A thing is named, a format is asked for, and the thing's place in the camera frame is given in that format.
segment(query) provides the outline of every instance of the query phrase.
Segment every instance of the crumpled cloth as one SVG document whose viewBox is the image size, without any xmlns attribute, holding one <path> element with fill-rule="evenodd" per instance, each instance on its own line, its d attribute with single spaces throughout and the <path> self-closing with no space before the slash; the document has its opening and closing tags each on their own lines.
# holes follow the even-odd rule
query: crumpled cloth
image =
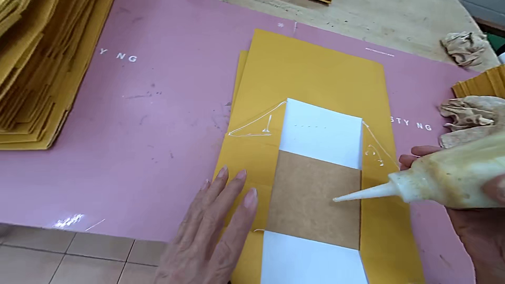
<svg viewBox="0 0 505 284">
<path fill-rule="evenodd" d="M 444 124 L 451 133 L 440 136 L 440 145 L 450 148 L 505 130 L 505 100 L 490 96 L 468 96 L 448 100 L 439 107 L 440 114 L 451 117 Z"/>
<path fill-rule="evenodd" d="M 440 41 L 447 53 L 459 66 L 476 66 L 482 63 L 486 49 L 486 35 L 475 32 L 451 32 Z"/>
</svg>

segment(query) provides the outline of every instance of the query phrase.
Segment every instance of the hand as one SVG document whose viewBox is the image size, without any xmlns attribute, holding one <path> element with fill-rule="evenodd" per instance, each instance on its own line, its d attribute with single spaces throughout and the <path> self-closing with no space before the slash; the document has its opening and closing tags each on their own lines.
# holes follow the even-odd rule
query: hand
<svg viewBox="0 0 505 284">
<path fill-rule="evenodd" d="M 242 191 L 245 178 L 243 170 L 226 185 L 228 169 L 224 167 L 212 184 L 205 182 L 161 257 L 155 284 L 228 283 L 258 206 L 258 194 L 251 188 L 218 242 L 224 218 Z"/>
<path fill-rule="evenodd" d="M 401 155 L 401 169 L 410 168 L 421 156 L 442 148 L 418 146 L 411 155 Z M 488 181 L 482 190 L 505 205 L 505 175 Z M 505 208 L 455 210 L 447 208 L 456 234 L 460 237 L 475 267 L 477 284 L 505 283 Z"/>
</svg>

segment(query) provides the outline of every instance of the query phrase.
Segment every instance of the left hand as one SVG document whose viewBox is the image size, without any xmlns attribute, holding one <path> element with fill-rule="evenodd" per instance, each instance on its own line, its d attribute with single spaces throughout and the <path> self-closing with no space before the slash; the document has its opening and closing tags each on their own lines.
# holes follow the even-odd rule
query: left hand
<svg viewBox="0 0 505 284">
<path fill-rule="evenodd" d="M 258 194 L 251 188 L 218 242 L 224 218 L 245 183 L 245 170 L 228 185 L 228 169 L 206 181 L 170 242 L 156 271 L 155 284 L 226 284 L 253 225 Z"/>
</svg>

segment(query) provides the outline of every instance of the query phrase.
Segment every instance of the finger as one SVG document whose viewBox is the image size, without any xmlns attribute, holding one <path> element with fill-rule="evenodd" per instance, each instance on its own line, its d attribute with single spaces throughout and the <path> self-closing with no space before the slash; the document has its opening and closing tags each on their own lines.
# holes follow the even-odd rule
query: finger
<svg viewBox="0 0 505 284">
<path fill-rule="evenodd" d="M 179 225 L 177 234 L 172 241 L 174 244 L 181 244 L 184 248 L 187 248 L 193 242 L 196 230 L 198 230 L 200 226 L 201 215 L 203 214 L 201 203 L 210 185 L 211 183 L 207 179 L 200 191 L 196 194 L 193 202 L 191 202 L 186 216 L 184 216 L 184 220 L 182 220 L 182 223 Z"/>
<path fill-rule="evenodd" d="M 205 212 L 193 242 L 195 245 L 202 248 L 214 246 L 215 243 L 210 243 L 211 236 L 214 235 L 216 231 L 223 229 L 224 218 L 226 214 L 228 214 L 228 211 L 230 211 L 233 202 L 235 202 L 235 199 L 244 188 L 246 176 L 247 173 L 245 170 L 240 171 Z"/>
<path fill-rule="evenodd" d="M 224 166 L 219 170 L 218 175 L 211 184 L 207 194 L 202 201 L 202 207 L 206 210 L 216 200 L 217 196 L 223 191 L 228 182 L 228 167 Z"/>
<path fill-rule="evenodd" d="M 251 188 L 237 207 L 212 255 L 210 260 L 212 281 L 209 281 L 210 283 L 225 283 L 230 279 L 244 247 L 247 234 L 253 225 L 257 207 L 258 193 L 255 188 Z"/>
<path fill-rule="evenodd" d="M 401 163 L 403 169 L 409 169 L 412 163 L 417 160 L 417 157 L 412 155 L 401 155 L 398 161 Z"/>
<path fill-rule="evenodd" d="M 415 146 L 415 147 L 412 147 L 411 153 L 416 156 L 422 157 L 422 156 L 433 154 L 433 153 L 441 151 L 441 150 L 443 150 L 442 147 L 436 147 L 436 146 Z"/>
<path fill-rule="evenodd" d="M 505 174 L 486 182 L 482 190 L 493 200 L 505 205 Z"/>
</svg>

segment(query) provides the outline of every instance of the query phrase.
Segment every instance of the white paper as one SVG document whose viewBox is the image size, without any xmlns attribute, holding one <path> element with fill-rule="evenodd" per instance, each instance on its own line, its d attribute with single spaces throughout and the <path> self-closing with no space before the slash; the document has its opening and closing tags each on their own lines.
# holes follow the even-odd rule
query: white paper
<svg viewBox="0 0 505 284">
<path fill-rule="evenodd" d="M 261 284 L 367 284 L 358 250 L 265 231 Z"/>
<path fill-rule="evenodd" d="M 362 118 L 287 99 L 280 150 L 361 170 Z"/>
</svg>

